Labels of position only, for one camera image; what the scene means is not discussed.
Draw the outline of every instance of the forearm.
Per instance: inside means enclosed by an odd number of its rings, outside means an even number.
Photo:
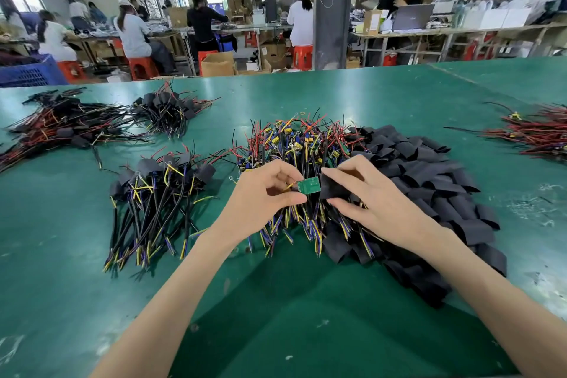
[[[452,233],[427,260],[454,287],[526,377],[567,370],[567,325],[514,287]]]
[[[95,368],[91,378],[167,377],[181,339],[213,276],[233,246],[215,225]]]

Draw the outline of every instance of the blue basket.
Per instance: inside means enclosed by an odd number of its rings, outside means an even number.
[[[0,68],[0,88],[69,84],[51,54],[30,57],[38,63]]]

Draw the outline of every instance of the pile of wires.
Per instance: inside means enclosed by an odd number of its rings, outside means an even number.
[[[194,92],[183,92],[181,95]],[[197,97],[180,98],[171,90],[171,82],[165,82],[158,91],[139,97],[132,104],[136,119],[148,123],[150,133],[166,133],[170,138],[182,137],[187,123],[215,100],[199,100]]]
[[[110,186],[114,224],[104,271],[121,270],[131,256],[147,270],[161,255],[176,255],[174,241],[183,238],[180,259],[188,252],[199,230],[191,214],[215,196],[203,194],[215,168],[216,154],[204,159],[190,152],[168,152],[155,158],[142,158],[135,168],[128,166]]]
[[[502,129],[469,130],[445,127],[465,132],[481,133],[480,137],[504,139],[523,148],[520,153],[533,159],[567,161],[567,106],[541,105],[536,114],[520,115],[508,106],[497,102],[485,102],[506,109],[509,114],[502,119],[508,123]]]
[[[8,126],[18,136],[17,142],[0,153],[0,172],[46,151],[72,145],[91,148],[98,166],[103,169],[96,144],[106,142],[149,142],[146,133],[133,135],[124,131],[134,122],[129,106],[106,103],[82,103],[70,97],[79,89],[57,93],[37,93],[24,103],[35,102],[39,108],[31,115]]]
[[[303,233],[315,253],[326,253],[336,263],[352,256],[361,264],[380,261],[404,287],[411,287],[430,306],[438,308],[451,291],[443,277],[417,255],[390,244],[358,222],[340,214],[325,199],[342,198],[365,207],[357,196],[321,173],[358,154],[393,181],[402,193],[429,217],[455,231],[479,257],[503,275],[506,256],[489,245],[500,229],[491,208],[474,203],[477,192],[463,165],[450,160],[450,148],[421,136],[406,137],[393,126],[345,126],[344,121],[293,117],[262,124],[251,121],[247,144],[219,153],[218,159],[236,158],[240,173],[281,159],[296,167],[305,180],[288,188],[307,195],[307,202],[278,211],[266,226],[248,238],[247,249],[259,243],[272,256],[279,242],[294,243]]]

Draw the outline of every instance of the green table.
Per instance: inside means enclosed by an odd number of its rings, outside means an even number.
[[[319,106],[333,119],[428,135],[452,146],[495,207],[496,246],[509,278],[567,318],[565,168],[520,156],[510,145],[443,129],[500,126],[497,101],[526,113],[531,103],[561,101],[563,58],[345,69],[302,74],[176,80],[174,89],[223,96],[191,121],[186,144],[198,152],[239,143],[250,118],[289,118]],[[84,101],[130,103],[158,81],[100,84]],[[33,109],[20,102],[37,90],[0,90],[0,125]],[[6,140],[0,133],[0,142]],[[175,141],[100,147],[105,167],[135,163]],[[198,224],[218,214],[236,176],[218,166]],[[89,151],[64,149],[0,175],[0,376],[84,377],[179,264],[164,256],[152,273],[130,261],[118,278],[102,273],[112,224],[108,187]],[[296,236],[272,259],[243,246],[213,279],[172,369],[173,377],[441,377],[514,373],[493,337],[456,295],[432,310],[377,263],[334,265]]]

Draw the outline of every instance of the person's left hand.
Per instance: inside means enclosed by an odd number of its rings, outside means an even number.
[[[394,0],[393,1],[394,6],[397,6],[398,8],[401,8],[402,6],[407,6],[408,4],[405,2],[405,0]]]
[[[236,245],[258,232],[281,208],[307,202],[306,195],[287,188],[297,181],[303,181],[299,170],[280,159],[243,172],[214,226]]]

